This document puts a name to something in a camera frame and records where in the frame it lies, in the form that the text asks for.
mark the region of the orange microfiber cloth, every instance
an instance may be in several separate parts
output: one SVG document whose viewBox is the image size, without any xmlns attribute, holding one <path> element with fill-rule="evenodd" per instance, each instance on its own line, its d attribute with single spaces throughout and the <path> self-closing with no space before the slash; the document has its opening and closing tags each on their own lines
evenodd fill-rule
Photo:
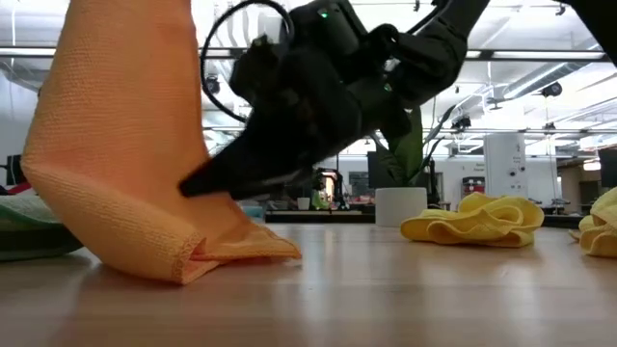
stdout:
<svg viewBox="0 0 617 347">
<path fill-rule="evenodd" d="M 104 263 L 188 283 L 217 265 L 300 257 L 228 194 L 177 183 L 208 157 L 190 0 L 73 0 L 23 158 L 35 190 Z"/>
<path fill-rule="evenodd" d="M 570 232 L 587 255 L 617 257 L 617 188 L 603 194 L 591 207 L 591 215 Z"/>
</svg>

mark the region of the black robotic arm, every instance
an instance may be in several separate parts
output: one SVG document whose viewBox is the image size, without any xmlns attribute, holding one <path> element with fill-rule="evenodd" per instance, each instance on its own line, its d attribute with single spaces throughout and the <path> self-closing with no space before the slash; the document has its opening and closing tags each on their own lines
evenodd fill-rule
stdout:
<svg viewBox="0 0 617 347">
<path fill-rule="evenodd" d="M 269 193 L 310 177 L 314 164 L 377 128 L 386 136 L 409 132 L 405 110 L 454 83 L 489 1 L 436 0 L 407 33 L 389 24 L 367 32 L 347 0 L 294 9 L 285 23 L 290 37 L 276 44 L 261 37 L 236 62 L 229 85 L 253 113 L 235 141 L 180 183 L 181 193 L 227 191 L 237 200 Z M 609 5 L 564 2 L 614 59 L 609 11 L 598 10 Z M 398 64 L 386 71 L 392 58 Z"/>
</svg>

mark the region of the white pot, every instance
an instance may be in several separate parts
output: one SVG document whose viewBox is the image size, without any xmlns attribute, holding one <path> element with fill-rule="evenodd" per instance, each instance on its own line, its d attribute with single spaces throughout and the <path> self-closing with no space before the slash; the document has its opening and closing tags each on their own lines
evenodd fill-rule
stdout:
<svg viewBox="0 0 617 347">
<path fill-rule="evenodd" d="M 298 209 L 308 211 L 310 209 L 310 198 L 298 198 Z"/>
<path fill-rule="evenodd" d="M 428 206 L 425 188 L 381 188 L 375 192 L 377 227 L 400 227 Z"/>
</svg>

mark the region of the wooden table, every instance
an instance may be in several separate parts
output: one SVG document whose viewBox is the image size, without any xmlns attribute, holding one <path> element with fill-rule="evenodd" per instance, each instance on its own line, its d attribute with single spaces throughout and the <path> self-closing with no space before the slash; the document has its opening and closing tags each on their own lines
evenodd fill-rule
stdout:
<svg viewBox="0 0 617 347">
<path fill-rule="evenodd" d="M 566 230 L 509 250 L 367 225 L 273 228 L 303 261 L 233 264 L 186 287 L 87 252 L 0 264 L 0 345 L 617 345 L 617 260 L 581 255 Z"/>
</svg>

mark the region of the yellow towel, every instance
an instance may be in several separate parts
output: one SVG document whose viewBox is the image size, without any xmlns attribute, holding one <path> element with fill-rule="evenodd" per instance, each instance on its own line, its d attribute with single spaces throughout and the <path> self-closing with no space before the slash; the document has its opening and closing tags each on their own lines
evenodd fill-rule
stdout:
<svg viewBox="0 0 617 347">
<path fill-rule="evenodd" d="M 533 243 L 533 231 L 543 221 L 542 209 L 527 199 L 474 193 L 461 201 L 458 212 L 425 210 L 403 222 L 401 233 L 412 241 L 441 245 L 523 247 Z"/>
<path fill-rule="evenodd" d="M 617 257 L 617 188 L 602 195 L 570 234 L 587 255 Z"/>
<path fill-rule="evenodd" d="M 207 151 L 190 0 L 73 0 L 23 167 L 100 259 L 187 283 L 229 260 L 299 257 L 228 194 L 187 200 Z"/>
</svg>

